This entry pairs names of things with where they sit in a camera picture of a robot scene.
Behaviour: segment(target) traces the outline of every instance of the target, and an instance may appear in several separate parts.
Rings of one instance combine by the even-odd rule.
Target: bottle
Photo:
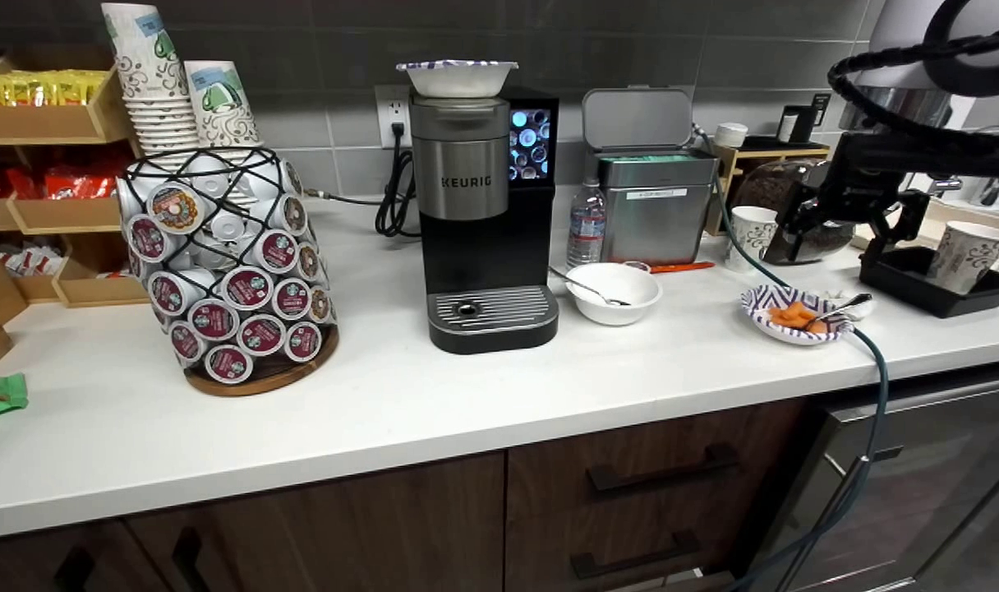
[[[568,217],[568,271],[602,261],[603,240],[603,191],[599,182],[589,182]]]

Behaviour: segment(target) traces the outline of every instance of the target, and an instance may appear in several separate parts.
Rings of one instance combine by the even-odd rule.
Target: single-serve coffee machine
[[[557,334],[544,289],[555,125],[555,99],[414,99],[414,185],[438,349],[529,349]]]

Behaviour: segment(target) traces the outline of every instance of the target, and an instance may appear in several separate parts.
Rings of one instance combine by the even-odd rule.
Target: drawer handle
[[[603,562],[603,565],[599,565],[594,553],[577,553],[577,555],[568,555],[568,570],[574,578],[603,578],[603,575],[635,573],[635,570],[670,562],[670,559],[682,559],[682,565],[692,565],[697,555],[701,555],[697,536],[672,532],[668,551],[628,555],[628,559]]]
[[[86,582],[95,573],[95,559],[91,553],[86,553],[81,545],[71,545],[69,555],[61,559],[61,565],[52,573],[52,588],[57,592],[81,592]]]
[[[726,472],[740,467],[740,453],[728,443],[711,443],[703,452],[703,464],[692,467],[672,467],[672,472],[656,472],[656,475],[630,475],[620,477],[614,467],[589,467],[589,486],[594,498],[628,498],[628,493],[643,493],[656,486],[677,486],[677,483],[692,483],[692,482],[714,482]]]
[[[198,559],[201,559],[201,532],[192,528],[184,528],[173,541],[169,559],[189,592],[211,592],[205,582]]]

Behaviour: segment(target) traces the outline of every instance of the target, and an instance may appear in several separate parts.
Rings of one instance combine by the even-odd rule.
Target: white countertop
[[[393,246],[368,208],[339,205],[320,233],[340,345],[271,396],[184,384],[141,307],[14,319],[0,375],[25,372],[29,407],[0,418],[0,536],[874,382],[856,343],[759,336],[731,307],[759,276],[722,271],[663,276],[663,307],[630,330],[599,330],[561,299],[543,349],[446,354],[427,338],[418,244]],[[855,285],[855,271],[784,276]],[[863,330],[894,377],[999,363],[999,308],[933,319],[880,299]]]

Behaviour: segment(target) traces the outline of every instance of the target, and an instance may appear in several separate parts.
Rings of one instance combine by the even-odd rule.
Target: cabinet door
[[[508,588],[722,570],[795,418],[797,406],[773,406],[513,452]]]
[[[502,457],[134,516],[173,588],[498,592]]]
[[[0,541],[0,592],[166,592],[121,522]]]

